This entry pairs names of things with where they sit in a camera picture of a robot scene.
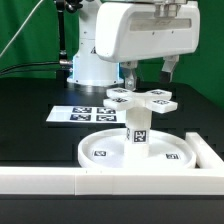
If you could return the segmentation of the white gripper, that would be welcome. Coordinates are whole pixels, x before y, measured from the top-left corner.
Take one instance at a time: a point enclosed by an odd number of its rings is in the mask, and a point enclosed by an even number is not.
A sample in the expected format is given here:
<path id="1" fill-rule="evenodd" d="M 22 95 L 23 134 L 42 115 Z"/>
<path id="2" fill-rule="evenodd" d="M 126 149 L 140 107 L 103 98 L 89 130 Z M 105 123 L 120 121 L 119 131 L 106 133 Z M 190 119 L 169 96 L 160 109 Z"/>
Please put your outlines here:
<path id="1" fill-rule="evenodd" d="M 98 56 L 122 62 L 125 88 L 136 90 L 138 62 L 164 57 L 159 81 L 170 83 L 181 54 L 192 53 L 199 42 L 198 3 L 106 2 L 96 20 Z"/>

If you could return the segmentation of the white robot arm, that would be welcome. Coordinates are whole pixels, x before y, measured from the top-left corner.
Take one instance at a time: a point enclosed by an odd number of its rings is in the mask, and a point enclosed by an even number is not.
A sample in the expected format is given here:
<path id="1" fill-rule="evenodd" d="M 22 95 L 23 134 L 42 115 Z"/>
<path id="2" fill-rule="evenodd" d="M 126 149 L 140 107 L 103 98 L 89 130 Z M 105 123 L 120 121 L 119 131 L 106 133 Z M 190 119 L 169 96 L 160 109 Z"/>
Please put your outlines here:
<path id="1" fill-rule="evenodd" d="M 164 60 L 168 83 L 179 56 L 199 42 L 200 12 L 193 0 L 83 0 L 79 48 L 68 81 L 89 91 L 124 85 L 135 90 L 140 60 Z"/>

